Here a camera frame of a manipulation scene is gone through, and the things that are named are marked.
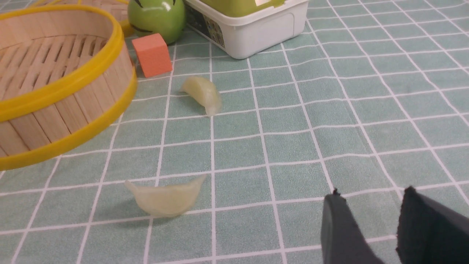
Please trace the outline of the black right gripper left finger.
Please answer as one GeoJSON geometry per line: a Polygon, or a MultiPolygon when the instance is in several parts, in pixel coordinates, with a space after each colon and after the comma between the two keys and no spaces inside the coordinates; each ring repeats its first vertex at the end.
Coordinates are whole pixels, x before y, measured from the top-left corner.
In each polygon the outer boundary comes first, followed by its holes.
{"type": "Polygon", "coordinates": [[[324,264],[382,264],[359,229],[346,199],[335,188],[324,197],[321,225],[324,264]]]}

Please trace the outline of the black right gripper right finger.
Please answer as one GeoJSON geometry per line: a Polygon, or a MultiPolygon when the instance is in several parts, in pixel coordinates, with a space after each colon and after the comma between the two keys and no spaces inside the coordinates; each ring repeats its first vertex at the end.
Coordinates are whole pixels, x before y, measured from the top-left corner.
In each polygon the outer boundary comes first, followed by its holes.
{"type": "Polygon", "coordinates": [[[396,250],[402,264],[467,264],[469,219],[408,187],[400,209],[396,250]]]}

